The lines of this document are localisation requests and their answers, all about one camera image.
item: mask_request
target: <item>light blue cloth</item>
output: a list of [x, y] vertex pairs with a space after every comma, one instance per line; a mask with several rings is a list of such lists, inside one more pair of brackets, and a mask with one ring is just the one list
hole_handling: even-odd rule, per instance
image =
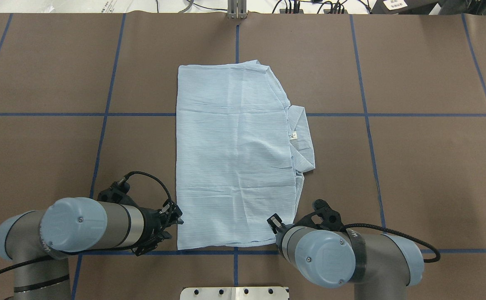
[[178, 249], [273, 243], [267, 218], [293, 221], [315, 167], [304, 108], [256, 60], [180, 66], [176, 142]]

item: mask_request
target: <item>light blue joint cap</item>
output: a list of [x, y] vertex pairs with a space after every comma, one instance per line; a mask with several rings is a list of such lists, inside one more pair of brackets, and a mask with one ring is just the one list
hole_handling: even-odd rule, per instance
[[64, 198], [49, 207], [41, 219], [41, 237], [53, 249], [87, 250], [95, 245], [108, 224], [108, 215], [93, 199]]
[[345, 285], [356, 268], [350, 244], [328, 230], [315, 230], [304, 235], [295, 248], [295, 262], [306, 279], [325, 288]]
[[4, 258], [5, 260], [12, 260], [8, 254], [6, 253], [6, 239], [8, 237], [8, 233], [10, 229], [12, 228], [13, 224], [17, 222], [17, 220], [20, 219], [20, 217], [26, 215], [27, 213], [31, 213], [32, 211], [27, 211], [25, 213], [22, 213], [20, 215], [14, 216], [9, 218], [8, 220], [5, 220], [1, 225], [0, 225], [0, 257]]
[[410, 271], [410, 282], [408, 283], [408, 286], [411, 287], [420, 283], [423, 278], [424, 260], [419, 247], [417, 247], [414, 242], [404, 237], [397, 237], [397, 235], [390, 234], [382, 235], [389, 237], [403, 253]]

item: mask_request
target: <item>gray cable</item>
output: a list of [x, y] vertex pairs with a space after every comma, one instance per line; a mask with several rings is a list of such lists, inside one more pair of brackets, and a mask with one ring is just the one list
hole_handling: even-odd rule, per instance
[[193, 2], [195, 2], [195, 0], [188, 0], [188, 2], [189, 2], [189, 3], [188, 3], [188, 7], [186, 7], [186, 8], [184, 8], [184, 9], [182, 9], [181, 11], [179, 11], [179, 13], [180, 13], [180, 12], [186, 12], [186, 11], [188, 11], [188, 10], [189, 10], [189, 8], [191, 8], [191, 6], [193, 6]]

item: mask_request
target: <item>metal bracket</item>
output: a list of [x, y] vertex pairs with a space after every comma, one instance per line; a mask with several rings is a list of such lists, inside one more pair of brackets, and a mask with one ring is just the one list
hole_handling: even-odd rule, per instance
[[228, 19], [247, 19], [247, 0], [228, 0]]
[[180, 300], [289, 300], [287, 287], [185, 288]]

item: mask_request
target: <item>white floor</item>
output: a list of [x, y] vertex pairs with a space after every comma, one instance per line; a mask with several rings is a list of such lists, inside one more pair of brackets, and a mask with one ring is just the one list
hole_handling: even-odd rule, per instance
[[[186, 0], [158, 0], [160, 12], [178, 12], [187, 6]], [[260, 13], [271, 13], [277, 0], [247, 0], [247, 9], [249, 11]], [[373, 7], [376, 0], [369, 0]], [[227, 0], [195, 0], [195, 3], [209, 8], [226, 8]], [[312, 4], [302, 2], [301, 8], [304, 13], [316, 13], [321, 4]], [[348, 13], [366, 14], [367, 10], [358, 0], [347, 0], [344, 4]], [[282, 1], [276, 13], [280, 8], [285, 8]], [[135, 10], [146, 12], [156, 12], [155, 0], [0, 0], [0, 12], [25, 12], [25, 13], [63, 13], [63, 12], [113, 12], [123, 13]], [[204, 8], [193, 6], [189, 12], [210, 12]], [[438, 6], [432, 11], [436, 14], [439, 11]]]

